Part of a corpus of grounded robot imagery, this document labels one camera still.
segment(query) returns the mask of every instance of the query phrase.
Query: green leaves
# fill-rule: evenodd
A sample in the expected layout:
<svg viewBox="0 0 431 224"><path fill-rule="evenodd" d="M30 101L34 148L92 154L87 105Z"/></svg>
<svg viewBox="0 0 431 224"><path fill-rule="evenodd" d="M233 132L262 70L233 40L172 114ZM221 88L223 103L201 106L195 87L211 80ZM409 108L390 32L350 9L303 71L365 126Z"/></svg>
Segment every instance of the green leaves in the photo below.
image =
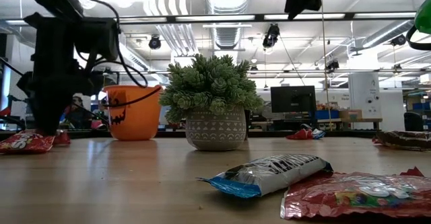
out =
<svg viewBox="0 0 431 224"><path fill-rule="evenodd" d="M209 110L211 110L215 115L223 114L226 111L226 101L222 98L214 98L211 102Z"/></svg>
<svg viewBox="0 0 431 224"><path fill-rule="evenodd" d="M235 64L228 55L207 59L196 54L191 66L169 65L170 85L160 96L161 105L172 107L166 119L178 122L198 107L214 114L223 114L233 106L247 110L261 107L263 101L256 95L255 82L246 78L250 64L247 61Z"/></svg>
<svg viewBox="0 0 431 224"><path fill-rule="evenodd" d="M214 83L211 84L212 92L217 96L222 96L224 92L226 91L228 84L224 79L219 78L215 79Z"/></svg>
<svg viewBox="0 0 431 224"><path fill-rule="evenodd" d="M212 101L212 95L209 92L195 93L193 101L196 107L208 107Z"/></svg>

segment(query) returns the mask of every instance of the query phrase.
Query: wooden table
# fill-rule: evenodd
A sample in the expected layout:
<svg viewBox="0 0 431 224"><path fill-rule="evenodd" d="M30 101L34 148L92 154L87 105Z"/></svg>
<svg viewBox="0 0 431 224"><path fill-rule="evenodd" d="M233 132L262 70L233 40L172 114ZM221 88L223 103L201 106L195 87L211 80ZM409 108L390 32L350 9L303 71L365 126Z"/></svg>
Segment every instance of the wooden table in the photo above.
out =
<svg viewBox="0 0 431 224"><path fill-rule="evenodd" d="M284 190L240 200L195 180L281 153L318 155L339 172L398 174L416 165L431 176L431 153L378 148L370 139L249 141L210 153L185 139L82 139L44 155L0 156L0 223L307 223L279 218Z"/></svg>

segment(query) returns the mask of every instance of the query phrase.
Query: cardboard box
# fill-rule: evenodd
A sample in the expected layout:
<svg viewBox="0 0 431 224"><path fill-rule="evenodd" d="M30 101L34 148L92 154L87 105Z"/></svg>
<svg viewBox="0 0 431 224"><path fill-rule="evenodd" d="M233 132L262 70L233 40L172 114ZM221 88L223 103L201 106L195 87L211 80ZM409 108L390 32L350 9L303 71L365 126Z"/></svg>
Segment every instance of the cardboard box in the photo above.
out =
<svg viewBox="0 0 431 224"><path fill-rule="evenodd" d="M339 117L342 120L360 120L362 119L362 110L341 110Z"/></svg>

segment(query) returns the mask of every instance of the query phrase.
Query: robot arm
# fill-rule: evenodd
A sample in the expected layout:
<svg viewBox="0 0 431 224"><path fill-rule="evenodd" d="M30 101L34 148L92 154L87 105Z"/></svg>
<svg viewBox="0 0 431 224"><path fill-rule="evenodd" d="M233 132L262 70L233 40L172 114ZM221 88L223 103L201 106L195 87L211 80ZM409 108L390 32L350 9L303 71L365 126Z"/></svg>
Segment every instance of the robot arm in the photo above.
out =
<svg viewBox="0 0 431 224"><path fill-rule="evenodd" d="M87 96L103 87L101 73L92 72L98 54L107 60L118 57L119 27L112 18L84 17L78 0L35 0L55 17L35 13L24 18L36 28L33 72L17 86L28 96L37 130L54 135L59 119L76 93ZM85 69L73 58L73 50L90 54Z"/></svg>

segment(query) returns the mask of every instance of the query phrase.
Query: jack-o'-lantern face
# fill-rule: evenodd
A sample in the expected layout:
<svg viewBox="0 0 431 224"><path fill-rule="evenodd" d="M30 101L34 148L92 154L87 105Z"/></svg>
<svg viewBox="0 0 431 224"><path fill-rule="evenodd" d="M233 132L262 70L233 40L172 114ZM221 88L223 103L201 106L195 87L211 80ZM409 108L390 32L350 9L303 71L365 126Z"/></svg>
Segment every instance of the jack-o'-lantern face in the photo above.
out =
<svg viewBox="0 0 431 224"><path fill-rule="evenodd" d="M110 91L108 92L110 109L110 124L118 125L126 120L126 106L117 106L127 102L125 91Z"/></svg>

